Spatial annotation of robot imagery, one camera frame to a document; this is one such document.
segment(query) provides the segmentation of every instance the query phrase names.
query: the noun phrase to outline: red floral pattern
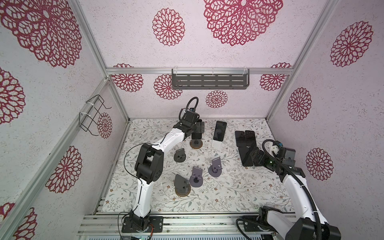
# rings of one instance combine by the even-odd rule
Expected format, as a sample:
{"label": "red floral pattern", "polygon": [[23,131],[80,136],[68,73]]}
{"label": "red floral pattern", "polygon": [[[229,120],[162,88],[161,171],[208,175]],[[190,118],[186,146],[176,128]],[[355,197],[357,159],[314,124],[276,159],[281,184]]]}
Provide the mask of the red floral pattern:
{"label": "red floral pattern", "polygon": [[155,79],[153,85],[157,95],[164,99],[178,98],[183,90],[175,90],[172,88],[172,76],[169,74],[163,74]]}
{"label": "red floral pattern", "polygon": [[66,0],[0,0],[0,17],[38,60],[66,68],[80,57],[79,25]]}
{"label": "red floral pattern", "polygon": [[102,138],[108,138],[112,132],[112,120],[108,113],[102,113],[97,121],[97,130]]}
{"label": "red floral pattern", "polygon": [[[133,68],[129,64],[119,63],[115,68]],[[136,92],[143,87],[143,78],[141,74],[114,74],[111,75],[113,82],[127,92]]]}
{"label": "red floral pattern", "polygon": [[[290,68],[289,63],[278,63],[272,65],[272,68]],[[260,78],[260,86],[268,91],[279,89],[287,75],[284,74],[263,74]]]}
{"label": "red floral pattern", "polygon": [[68,191],[79,179],[83,167],[82,161],[78,149],[70,146],[45,186],[50,192]]}
{"label": "red floral pattern", "polygon": [[323,149],[312,149],[309,151],[305,161],[310,174],[318,180],[327,180],[333,173],[331,157]]}
{"label": "red floral pattern", "polygon": [[205,98],[206,104],[211,108],[220,108],[226,104],[227,100],[228,95],[221,90],[214,90],[208,93],[207,97]]}
{"label": "red floral pattern", "polygon": [[298,88],[293,91],[288,100],[289,116],[295,121],[303,120],[311,109],[311,95],[305,88]]}
{"label": "red floral pattern", "polygon": [[6,204],[0,206],[0,223],[4,221],[5,217],[8,215],[9,211],[13,208],[15,203],[7,202]]}
{"label": "red floral pattern", "polygon": [[221,43],[244,45],[276,20],[283,0],[204,0],[207,28]]}
{"label": "red floral pattern", "polygon": [[37,227],[37,214],[35,213],[35,208],[31,207],[29,209],[29,214],[24,217],[21,225],[17,228],[15,234],[13,235],[14,240],[30,240],[35,235],[35,230]]}
{"label": "red floral pattern", "polygon": [[0,124],[18,118],[24,106],[25,95],[19,81],[0,68]]}
{"label": "red floral pattern", "polygon": [[331,48],[331,61],[338,67],[356,62],[368,49],[372,41],[372,26],[360,21],[344,29]]}
{"label": "red floral pattern", "polygon": [[173,9],[163,8],[152,21],[156,38],[166,46],[178,44],[184,37],[185,28],[182,17]]}

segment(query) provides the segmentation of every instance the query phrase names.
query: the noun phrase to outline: black wire hook rack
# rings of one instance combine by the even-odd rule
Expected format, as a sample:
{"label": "black wire hook rack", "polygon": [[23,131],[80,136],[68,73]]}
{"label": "black wire hook rack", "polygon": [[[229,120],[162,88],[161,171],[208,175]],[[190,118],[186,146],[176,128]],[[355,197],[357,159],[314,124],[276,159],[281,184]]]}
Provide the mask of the black wire hook rack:
{"label": "black wire hook rack", "polygon": [[[100,104],[100,106],[99,106],[98,108],[96,108],[96,107],[95,107],[95,104],[96,104],[98,101],[99,101],[101,104]],[[104,107],[105,109],[111,109],[111,108],[112,108],[112,107],[107,108],[107,107],[104,105],[104,102],[105,102],[104,99],[103,99],[99,94],[97,94],[97,95],[91,97],[89,100],[86,101],[86,103],[92,105],[92,107],[89,109],[89,111],[86,112],[86,113],[85,113],[85,112],[80,112],[80,113],[79,113],[79,127],[81,127],[81,129],[84,130],[85,132],[90,132],[93,136],[98,136],[98,135],[93,134],[89,128],[90,128],[90,126],[91,126],[91,124],[92,124],[93,122],[97,125],[97,122],[96,122],[94,119],[95,119],[95,117],[97,116],[97,114],[101,115],[101,113],[100,113],[100,108],[101,108],[101,107]],[[89,113],[91,112],[92,109],[95,109],[95,110],[96,110],[95,115],[94,115],[93,117],[89,114]],[[86,125],[83,124],[83,123],[86,121],[87,118],[89,118],[89,119],[91,120],[91,122],[88,124],[88,126],[86,126]]]}

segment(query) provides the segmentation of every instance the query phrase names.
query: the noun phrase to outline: floral tablecloth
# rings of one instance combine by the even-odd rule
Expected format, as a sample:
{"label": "floral tablecloth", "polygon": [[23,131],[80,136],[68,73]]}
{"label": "floral tablecloth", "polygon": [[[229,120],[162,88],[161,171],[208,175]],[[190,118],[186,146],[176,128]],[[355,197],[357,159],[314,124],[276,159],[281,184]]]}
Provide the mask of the floral tablecloth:
{"label": "floral tablecloth", "polygon": [[[271,131],[264,119],[207,119],[203,134],[203,147],[190,147],[190,137],[177,144],[164,156],[164,170],[155,182],[152,212],[255,212],[263,205],[276,207],[284,212],[293,212],[287,190],[274,172],[263,167],[243,167],[235,141],[235,131],[253,130],[258,147],[265,139],[271,139]],[[216,121],[227,122],[222,149],[211,147]],[[135,201],[137,180],[124,169],[123,158],[134,145],[142,142],[156,142],[169,132],[177,119],[134,119],[131,121],[126,142],[113,174],[109,192],[103,205],[103,212],[130,211]],[[174,161],[177,149],[184,148],[187,159],[183,163]],[[136,174],[134,165],[140,146],[131,150],[125,160],[127,169]],[[213,158],[220,156],[222,174],[218,178],[209,175],[208,167]],[[192,187],[186,197],[179,197],[174,190],[176,174],[189,179],[192,167],[203,169],[204,183]]]}

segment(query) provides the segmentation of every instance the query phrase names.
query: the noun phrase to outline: gray slotted shelf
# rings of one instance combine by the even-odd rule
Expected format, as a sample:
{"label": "gray slotted shelf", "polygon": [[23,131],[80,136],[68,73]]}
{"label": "gray slotted shelf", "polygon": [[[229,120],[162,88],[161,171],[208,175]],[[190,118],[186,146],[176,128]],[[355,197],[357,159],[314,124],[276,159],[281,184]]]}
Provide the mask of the gray slotted shelf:
{"label": "gray slotted shelf", "polygon": [[[263,240],[260,234],[249,234],[252,240]],[[90,236],[87,240],[119,240],[120,236]],[[230,235],[153,235],[151,240],[247,240],[241,234]]]}
{"label": "gray slotted shelf", "polygon": [[172,69],[173,89],[247,89],[249,69],[244,74],[177,74]]}

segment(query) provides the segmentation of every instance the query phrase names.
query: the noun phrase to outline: phone on stand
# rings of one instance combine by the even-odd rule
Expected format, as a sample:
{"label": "phone on stand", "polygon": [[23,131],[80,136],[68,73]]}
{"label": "phone on stand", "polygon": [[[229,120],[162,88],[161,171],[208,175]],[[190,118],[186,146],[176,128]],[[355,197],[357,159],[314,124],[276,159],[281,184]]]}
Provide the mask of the phone on stand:
{"label": "phone on stand", "polygon": [[214,139],[212,140],[212,147],[216,149],[221,148],[221,144],[224,141],[225,130],[227,129],[227,123],[222,121],[216,122]]}
{"label": "phone on stand", "polygon": [[245,131],[245,139],[247,141],[248,147],[256,146],[256,136],[255,136],[254,131],[246,130]]}
{"label": "phone on stand", "polygon": [[235,131],[235,139],[237,147],[246,147],[247,142],[245,141],[245,132],[244,131]]}

